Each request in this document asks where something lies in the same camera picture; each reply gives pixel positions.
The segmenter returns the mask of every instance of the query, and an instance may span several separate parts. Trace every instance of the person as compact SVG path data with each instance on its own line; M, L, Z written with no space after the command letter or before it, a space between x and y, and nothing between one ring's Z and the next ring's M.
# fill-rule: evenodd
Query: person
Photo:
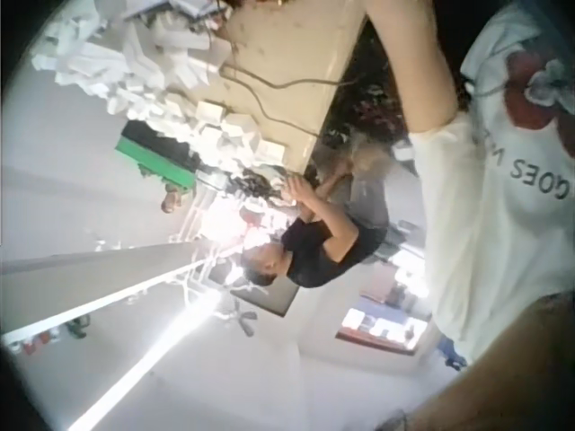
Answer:
M142 178L158 176L140 163L137 165L137 167L140 170L140 175L142 175ZM166 214L171 214L176 209L181 207L182 197L190 193L190 190L182 186L178 186L166 178L162 178L162 183L165 184L165 197L164 200L162 200L160 208Z
M503 9L462 70L432 0L364 0L420 175L433 318L471 366L384 430L575 429L575 97L529 15Z
M316 190L302 177L288 178L285 192L301 213L279 242L244 251L244 276L257 286L286 276L301 287L319 287L371 256L388 226L384 178L389 162L385 151L369 142L351 158L341 157ZM328 202L352 172L349 201L343 207Z

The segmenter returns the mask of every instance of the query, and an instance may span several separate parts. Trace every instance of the clothing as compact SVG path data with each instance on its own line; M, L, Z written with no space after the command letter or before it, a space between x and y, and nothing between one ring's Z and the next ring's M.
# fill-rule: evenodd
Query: clothing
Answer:
M298 218L287 229L281 241L286 250L293 252L287 276L294 283L301 287L323 286L376 252L389 221L384 176L378 163L353 176L345 212L358 227L359 235L341 262L331 260L323 249L323 243L332 237L323 221L305 224Z
M369 229L352 219L359 236L341 262L331 260L323 243L332 237L325 222L304 223L298 218L281 237L284 249L293 253L287 276L301 287L319 287L339 277L371 256L382 243L385 230Z
M545 88L558 66L537 36L504 9L463 65L473 116L410 136L434 319L470 362L530 304L575 288L575 99Z

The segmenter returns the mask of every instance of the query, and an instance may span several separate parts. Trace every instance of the cable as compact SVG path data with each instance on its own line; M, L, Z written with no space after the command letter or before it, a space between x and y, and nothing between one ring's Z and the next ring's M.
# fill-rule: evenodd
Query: cable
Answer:
M260 106L261 113L262 113L263 116L264 116L266 119L268 119L269 121L273 121L273 122L275 122L275 123L279 123L279 124L283 124L283 125L285 125L285 126L289 126L289 127L291 127L291 128L294 128L294 129L296 129L296 130L299 130L300 132L304 132L304 133L306 133L307 135L310 135L310 136L313 136L313 137L320 137L317 133L312 132L312 131L310 131L310 130L306 130L306 129L304 129L304 128L301 128L300 126L298 126L298 125L296 125L296 124L294 124L294 123L290 123L289 121L285 121L284 119L274 119L274 118L271 117L271 116L266 112L266 110L263 108L263 104L261 103L260 96L258 96L258 94L255 92L255 90L253 90L253 88L252 88L249 84L247 84L247 83L245 83L245 82L243 82L243 81L240 81L239 79L235 79L235 78L233 78L232 76L227 76L227 75L220 75L220 76L221 76L222 78L224 78L224 79L227 79L228 81L231 81L232 83L236 83L236 84L238 84L238 85L241 85L241 86L242 86L243 88L245 88L248 92L250 92L250 93L252 94L252 96L255 98L255 100L258 102L258 105Z
M329 81L326 79L303 78L303 79L296 79L295 81L289 81L285 84L274 84L274 83L271 83L270 81L268 81L267 79L262 78L261 76L255 74L254 72L250 72L249 70L244 69L243 67L232 66L232 65L228 65L228 64L224 65L224 67L228 67L232 70L235 70L236 72L240 72L241 74L248 75L251 78L255 79L256 81L260 81L262 84L265 84L269 88L273 88L275 90L283 90L285 88L292 87L294 85L300 85L300 84L321 84L321 85L330 85L330 86L339 88L339 87L345 87L347 85L355 84L360 79L360 77L358 76L357 78L355 78L352 81L347 81L347 82L343 83L341 81Z

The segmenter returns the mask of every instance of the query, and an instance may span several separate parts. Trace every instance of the window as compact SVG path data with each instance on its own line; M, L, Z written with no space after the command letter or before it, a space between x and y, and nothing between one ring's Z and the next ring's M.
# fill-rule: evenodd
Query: window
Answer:
M412 356L425 333L431 314L421 296L426 287L397 281L415 277L401 268L382 264L372 286L366 286L345 315L336 339Z

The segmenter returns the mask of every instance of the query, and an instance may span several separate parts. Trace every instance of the table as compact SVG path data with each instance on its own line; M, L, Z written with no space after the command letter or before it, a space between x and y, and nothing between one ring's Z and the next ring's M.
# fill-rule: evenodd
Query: table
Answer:
M339 81L349 62L365 13L355 0L293 0L282 6L254 0L234 12L220 37L236 46L226 61L247 69L275 84L301 78ZM300 84L276 90L226 69L249 84L273 118L284 119L318 134L336 88ZM303 172L317 137L266 119L257 101L241 85L213 77L209 87L194 88L187 96L212 101L234 112L251 114L262 137L287 147L285 166Z

